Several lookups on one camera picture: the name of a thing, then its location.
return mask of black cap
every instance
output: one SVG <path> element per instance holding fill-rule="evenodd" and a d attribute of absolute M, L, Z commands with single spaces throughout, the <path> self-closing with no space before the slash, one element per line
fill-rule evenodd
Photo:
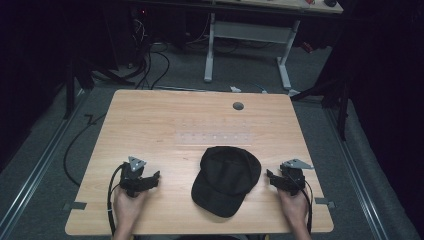
<path fill-rule="evenodd" d="M 206 150 L 191 189 L 193 201 L 220 217 L 231 217 L 240 208 L 261 174 L 261 163 L 250 152 L 218 146 Z"/>

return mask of wire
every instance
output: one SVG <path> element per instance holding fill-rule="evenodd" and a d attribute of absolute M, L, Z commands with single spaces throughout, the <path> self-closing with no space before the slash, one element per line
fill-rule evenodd
<path fill-rule="evenodd" d="M 112 192 L 115 190 L 116 186 L 112 190 L 113 180 L 115 180 L 115 175 L 119 170 L 123 168 L 123 164 L 119 165 L 119 167 L 113 172 L 112 177 L 110 179 L 109 188 L 107 191 L 107 215 L 109 218 L 110 230 L 112 231 L 112 236 L 115 234 L 115 221 L 113 220 L 113 212 L 112 212 Z"/>
<path fill-rule="evenodd" d="M 152 86 L 150 87 L 150 90 L 153 90 L 153 88 L 155 87 L 156 83 L 158 83 L 158 82 L 159 82 L 159 80 L 161 80 L 161 79 L 163 78 L 163 76 L 165 76 L 165 74 L 168 72 L 168 70 L 169 70 L 169 66 L 170 66 L 170 61 L 169 61 L 169 58 L 168 58 L 167 56 L 163 55 L 163 54 L 162 54 L 162 53 L 160 53 L 160 52 L 156 52 L 156 54 L 159 54 L 159 55 L 161 55 L 162 57 L 164 57 L 164 58 L 166 59 L 166 61 L 167 61 L 168 65 L 166 66 L 165 72 L 163 72 L 163 74 L 162 74 L 162 75 L 161 75 L 158 79 L 156 79 L 156 81 L 154 81 L 154 82 L 153 82 Z"/>
<path fill-rule="evenodd" d="M 186 42 L 186 45 L 189 45 L 189 44 L 192 44 L 192 43 L 197 43 L 197 42 L 203 42 L 204 40 L 209 39 L 209 37 L 205 37 L 204 39 L 201 39 L 201 38 L 205 35 L 206 29 L 208 29 L 208 23 L 209 23 L 210 18 L 211 18 L 211 14 L 209 13 L 208 18 L 206 19 L 205 27 L 203 28 L 203 31 L 200 34 L 200 36 L 196 40 L 193 40 L 191 42 Z"/>
<path fill-rule="evenodd" d="M 148 51 L 148 54 L 147 54 L 147 56 L 148 56 L 148 60 L 149 60 L 149 67 L 147 68 L 147 72 L 145 72 L 144 73 L 144 76 L 143 76 L 143 78 L 138 82 L 138 84 L 135 86 L 135 89 L 138 89 L 138 87 L 140 87 L 140 84 L 141 83 L 143 83 L 144 82 L 144 80 L 146 80 L 146 78 L 147 78 L 147 75 L 150 73 L 150 69 L 151 69 L 151 67 L 152 67 L 152 57 L 151 57 L 151 54 L 150 54 L 150 50 L 151 50 L 151 46 L 149 47 L 149 51 Z"/>
<path fill-rule="evenodd" d="M 303 190 L 299 186 L 299 184 L 297 184 L 297 182 L 292 178 L 292 176 L 289 173 L 287 173 L 287 175 L 293 181 L 293 183 L 297 186 L 297 188 L 303 193 L 303 195 L 306 198 L 306 201 L 308 202 L 308 211 L 309 211 L 309 214 L 308 214 L 308 222 L 307 222 L 306 227 L 308 228 L 309 234 L 311 234 L 311 231 L 312 231 L 312 201 L 313 201 L 313 196 L 314 196 L 313 193 L 312 193 L 311 185 L 309 185 L 309 183 L 305 180 L 305 183 L 308 184 L 309 189 L 311 191 L 311 198 L 309 198 L 308 197 L 308 194 L 306 194 L 305 190 Z"/>
<path fill-rule="evenodd" d="M 69 151 L 72 147 L 72 145 L 74 145 L 75 141 L 92 125 L 96 124 L 97 121 L 99 121 L 100 119 L 102 119 L 104 116 L 106 116 L 106 113 L 104 113 L 103 115 L 101 115 L 100 117 L 96 118 L 93 122 L 89 123 L 86 127 L 84 127 L 71 141 L 71 143 L 69 144 L 68 148 L 66 149 L 65 155 L 63 156 L 63 170 L 65 171 L 66 176 L 69 178 L 69 180 L 71 180 L 72 183 L 74 183 L 76 186 L 80 187 L 81 183 L 77 182 L 68 172 L 68 167 L 66 166 L 66 161 L 68 158 L 68 154 Z"/>

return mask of table top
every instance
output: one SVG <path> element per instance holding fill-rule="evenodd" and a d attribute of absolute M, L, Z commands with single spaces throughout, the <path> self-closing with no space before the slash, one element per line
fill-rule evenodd
<path fill-rule="evenodd" d="M 242 110 L 233 108 L 243 104 Z M 191 187 L 208 147 L 244 148 L 262 165 L 257 185 L 238 212 L 221 218 L 197 206 Z M 293 158 L 312 164 L 290 98 L 282 94 L 118 90 L 93 150 L 66 232 L 110 235 L 106 196 L 114 170 L 134 156 L 147 161 L 143 176 L 161 172 L 149 191 L 135 234 L 227 234 L 289 232 L 276 188 L 266 169 Z M 315 170 L 304 170 L 313 196 L 323 193 Z M 329 232 L 326 205 L 313 204 L 313 232 Z"/>

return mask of gray bracket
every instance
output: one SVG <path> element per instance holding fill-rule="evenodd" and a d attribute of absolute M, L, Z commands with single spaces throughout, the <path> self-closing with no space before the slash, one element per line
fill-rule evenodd
<path fill-rule="evenodd" d="M 128 161 L 130 162 L 132 172 L 139 170 L 147 164 L 146 161 L 131 156 L 128 157 Z"/>
<path fill-rule="evenodd" d="M 290 161 L 284 162 L 283 165 L 289 168 L 314 169 L 314 166 L 302 162 L 299 159 L 292 159 Z"/>

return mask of human hand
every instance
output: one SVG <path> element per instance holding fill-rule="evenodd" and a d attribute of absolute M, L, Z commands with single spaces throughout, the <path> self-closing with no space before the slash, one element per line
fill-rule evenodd
<path fill-rule="evenodd" d="M 293 234 L 297 240 L 309 240 L 308 229 L 306 227 L 306 215 L 308 213 L 308 200 L 299 191 L 295 196 L 291 196 L 289 192 L 278 189 L 278 196 L 281 200 L 283 214 L 286 217 Z"/>
<path fill-rule="evenodd" d="M 114 235 L 114 240 L 128 240 L 132 234 L 134 224 L 141 213 L 143 202 L 148 190 L 139 193 L 135 198 L 129 197 L 124 189 L 116 187 L 113 208 L 118 222 Z"/>

